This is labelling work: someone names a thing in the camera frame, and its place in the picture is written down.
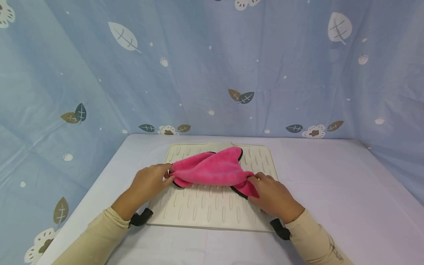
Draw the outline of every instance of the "long sleeve shirt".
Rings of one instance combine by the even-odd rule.
[[[127,233],[128,225],[129,221],[107,208],[52,265],[104,265]],[[291,242],[307,264],[353,265],[308,210],[286,228],[290,230]]]

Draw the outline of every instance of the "white table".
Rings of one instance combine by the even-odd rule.
[[[270,148],[279,180],[354,264],[424,264],[424,208],[358,141],[133,134],[37,265],[51,264],[139,169],[163,163],[171,144],[207,141]],[[145,226],[129,230],[108,264],[303,263],[290,242],[271,233]]]

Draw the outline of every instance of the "pink towel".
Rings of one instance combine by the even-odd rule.
[[[178,187],[188,187],[193,184],[230,186],[240,196],[259,197],[247,177],[253,172],[243,171],[239,161],[243,156],[240,147],[230,147],[218,153],[206,152],[173,163],[175,171],[174,184]]]

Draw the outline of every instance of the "fabric backdrop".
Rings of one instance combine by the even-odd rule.
[[[128,134],[358,139],[424,204],[421,0],[0,0],[0,263]]]

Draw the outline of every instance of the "ridged mat surface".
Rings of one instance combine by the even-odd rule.
[[[207,142],[203,144],[175,144],[169,149],[166,163],[174,163],[198,153],[219,152],[231,146],[243,149],[240,166],[243,170],[259,172],[277,178],[270,150],[263,146],[234,145]],[[195,184],[184,189],[171,185],[152,200],[151,225],[185,226],[206,229],[272,232],[267,216],[230,187]]]

